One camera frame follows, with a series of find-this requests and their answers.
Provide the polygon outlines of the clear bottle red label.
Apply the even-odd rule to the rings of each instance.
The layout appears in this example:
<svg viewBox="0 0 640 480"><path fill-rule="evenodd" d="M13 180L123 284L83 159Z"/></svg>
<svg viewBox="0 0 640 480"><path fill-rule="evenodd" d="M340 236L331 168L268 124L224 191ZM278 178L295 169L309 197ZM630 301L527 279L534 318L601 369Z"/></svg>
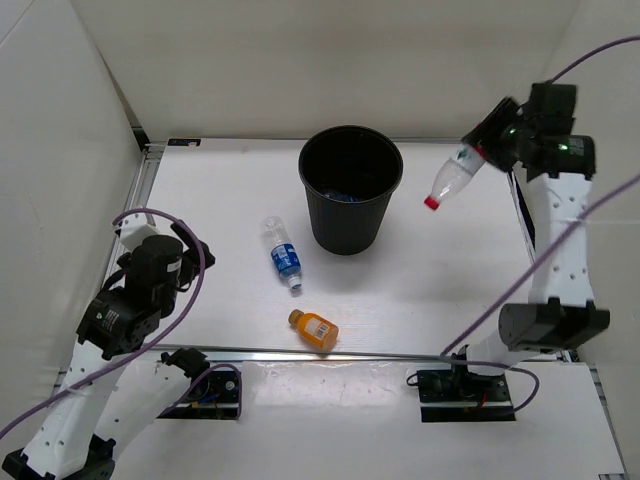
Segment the clear bottle red label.
<svg viewBox="0 0 640 480"><path fill-rule="evenodd" d="M484 158L474 148L461 144L437 173L425 205L437 210L444 201L460 193L484 164Z"/></svg>

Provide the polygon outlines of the clear bottle dark blue label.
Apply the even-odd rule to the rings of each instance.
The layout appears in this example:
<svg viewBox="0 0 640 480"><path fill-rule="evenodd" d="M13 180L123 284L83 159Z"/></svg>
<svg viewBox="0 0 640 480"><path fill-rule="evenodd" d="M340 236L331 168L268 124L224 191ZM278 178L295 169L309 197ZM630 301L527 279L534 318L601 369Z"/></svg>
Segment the clear bottle dark blue label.
<svg viewBox="0 0 640 480"><path fill-rule="evenodd" d="M280 279L291 290L300 290L302 287L300 260L280 217L268 217L261 223L261 239Z"/></svg>

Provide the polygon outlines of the orange juice bottle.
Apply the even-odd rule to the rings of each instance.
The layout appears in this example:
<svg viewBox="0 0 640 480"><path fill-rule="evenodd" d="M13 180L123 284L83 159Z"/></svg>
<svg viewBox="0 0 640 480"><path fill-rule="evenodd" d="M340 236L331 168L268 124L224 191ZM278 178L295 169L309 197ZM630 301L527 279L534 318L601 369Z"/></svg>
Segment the orange juice bottle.
<svg viewBox="0 0 640 480"><path fill-rule="evenodd" d="M315 313L293 310L288 318L290 326L315 349L330 351L339 335L339 327Z"/></svg>

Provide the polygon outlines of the clear bottle light blue label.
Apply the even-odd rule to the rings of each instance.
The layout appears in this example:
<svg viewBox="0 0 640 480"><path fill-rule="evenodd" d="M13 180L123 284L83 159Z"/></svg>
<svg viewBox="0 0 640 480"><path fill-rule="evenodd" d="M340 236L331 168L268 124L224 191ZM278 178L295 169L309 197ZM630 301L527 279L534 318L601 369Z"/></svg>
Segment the clear bottle light blue label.
<svg viewBox="0 0 640 480"><path fill-rule="evenodd" d="M336 202L362 203L368 201L368 197L360 192L345 191L336 188L322 188L320 194Z"/></svg>

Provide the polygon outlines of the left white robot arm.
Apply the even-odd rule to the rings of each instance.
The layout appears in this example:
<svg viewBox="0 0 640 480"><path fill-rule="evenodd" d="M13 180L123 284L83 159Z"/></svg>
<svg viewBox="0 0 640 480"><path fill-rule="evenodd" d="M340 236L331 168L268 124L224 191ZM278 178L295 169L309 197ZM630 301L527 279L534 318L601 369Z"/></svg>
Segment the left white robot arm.
<svg viewBox="0 0 640 480"><path fill-rule="evenodd" d="M104 409L128 358L170 316L176 297L215 258L186 225L175 220L163 235L138 214L118 224L126 253L119 270L90 302L77 329L72 360L59 393L32 440L9 453L3 470L14 479L108 479L117 455L181 395L198 400L210 377L195 349L161 357L160 370L126 409L107 416Z"/></svg>

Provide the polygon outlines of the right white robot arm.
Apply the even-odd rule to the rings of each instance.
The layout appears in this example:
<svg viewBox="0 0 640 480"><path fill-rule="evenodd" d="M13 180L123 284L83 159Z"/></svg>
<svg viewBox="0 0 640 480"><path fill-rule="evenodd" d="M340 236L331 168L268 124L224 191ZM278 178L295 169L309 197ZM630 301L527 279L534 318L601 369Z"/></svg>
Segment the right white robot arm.
<svg viewBox="0 0 640 480"><path fill-rule="evenodd" d="M521 166L521 186L534 229L532 284L524 303L502 301L498 326L459 353L466 365L449 375L460 399L534 357L574 350L609 327L610 313L595 304L583 219L596 173L595 145L572 132L577 88L535 83L528 100L506 97L465 135L453 159L473 176L482 163L503 171Z"/></svg>

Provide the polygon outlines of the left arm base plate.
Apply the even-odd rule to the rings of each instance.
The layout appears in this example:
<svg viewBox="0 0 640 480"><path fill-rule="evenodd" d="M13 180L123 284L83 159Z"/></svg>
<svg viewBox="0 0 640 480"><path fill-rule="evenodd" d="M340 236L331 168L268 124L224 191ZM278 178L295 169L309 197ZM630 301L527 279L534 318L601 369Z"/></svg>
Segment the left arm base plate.
<svg viewBox="0 0 640 480"><path fill-rule="evenodd" d="M213 365L207 375L159 419L239 420L242 413L242 373L233 364Z"/></svg>

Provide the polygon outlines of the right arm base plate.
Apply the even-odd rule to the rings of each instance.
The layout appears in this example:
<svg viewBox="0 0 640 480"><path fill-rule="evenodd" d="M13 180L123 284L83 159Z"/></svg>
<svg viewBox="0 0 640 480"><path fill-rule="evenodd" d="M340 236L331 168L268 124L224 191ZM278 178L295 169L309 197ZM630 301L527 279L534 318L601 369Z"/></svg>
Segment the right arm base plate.
<svg viewBox="0 0 640 480"><path fill-rule="evenodd" d="M506 377L469 373L466 367L418 370L406 379L418 390L422 423L516 420Z"/></svg>

